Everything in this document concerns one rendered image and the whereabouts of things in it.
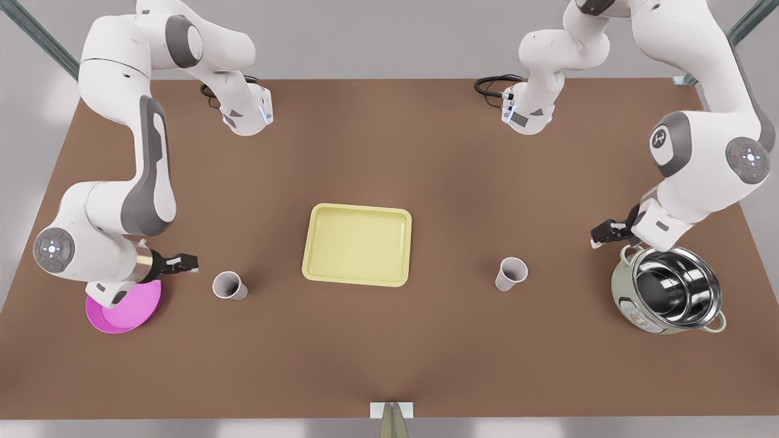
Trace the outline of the silver frame post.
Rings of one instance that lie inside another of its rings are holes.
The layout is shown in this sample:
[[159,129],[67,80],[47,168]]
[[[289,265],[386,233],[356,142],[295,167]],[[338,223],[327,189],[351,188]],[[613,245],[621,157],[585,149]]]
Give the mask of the silver frame post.
[[751,8],[745,12],[737,22],[732,25],[730,30],[719,33],[719,29],[713,19],[704,16],[703,6],[700,4],[696,11],[692,11],[690,22],[682,23],[680,33],[674,37],[671,44],[673,48],[678,48],[682,55],[690,55],[690,59],[668,58],[671,66],[675,66],[683,71],[682,77],[673,77],[673,83],[676,86],[695,86],[698,79],[694,75],[702,72],[701,64],[694,64],[695,61],[702,61],[704,54],[716,54],[717,52],[709,43],[728,40],[732,48],[745,39],[774,9],[779,8],[779,0],[755,0]]
[[414,418],[413,402],[371,402],[370,418],[380,419],[379,438],[411,438],[406,420]]
[[0,11],[36,42],[70,77],[78,80],[80,62],[76,61],[18,0],[0,0]]

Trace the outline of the pale green steel pot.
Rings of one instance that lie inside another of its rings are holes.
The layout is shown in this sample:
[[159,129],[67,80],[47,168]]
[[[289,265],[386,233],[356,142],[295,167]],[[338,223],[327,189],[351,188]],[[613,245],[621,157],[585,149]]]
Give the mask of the pale green steel pot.
[[612,299],[634,327],[652,335],[724,331],[720,281],[696,253],[624,246],[611,279]]

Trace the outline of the pink round plate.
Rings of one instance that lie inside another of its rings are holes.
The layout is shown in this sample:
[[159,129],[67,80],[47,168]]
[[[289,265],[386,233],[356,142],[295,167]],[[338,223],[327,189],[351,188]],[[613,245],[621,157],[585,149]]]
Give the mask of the pink round plate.
[[109,335],[119,335],[145,324],[162,301],[161,280],[134,286],[114,308],[105,308],[86,298],[85,313],[92,326]]

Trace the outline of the white IKEA cup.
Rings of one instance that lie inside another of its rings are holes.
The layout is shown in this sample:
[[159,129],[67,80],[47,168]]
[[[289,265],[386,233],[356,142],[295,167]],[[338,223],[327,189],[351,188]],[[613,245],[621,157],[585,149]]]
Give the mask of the white IKEA cup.
[[495,287],[499,291],[509,291],[515,285],[528,278],[528,266],[523,260],[509,256],[501,261],[495,278]]
[[212,281],[212,292],[220,299],[242,301],[248,295],[248,289],[241,277],[233,271],[225,271]]

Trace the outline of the yellow rectangular tray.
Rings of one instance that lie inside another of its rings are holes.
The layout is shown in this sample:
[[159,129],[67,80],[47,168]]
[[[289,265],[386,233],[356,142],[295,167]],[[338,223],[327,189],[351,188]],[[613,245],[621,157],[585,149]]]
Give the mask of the yellow rectangular tray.
[[308,280],[401,287],[411,263],[407,210],[319,203],[312,208],[301,272]]

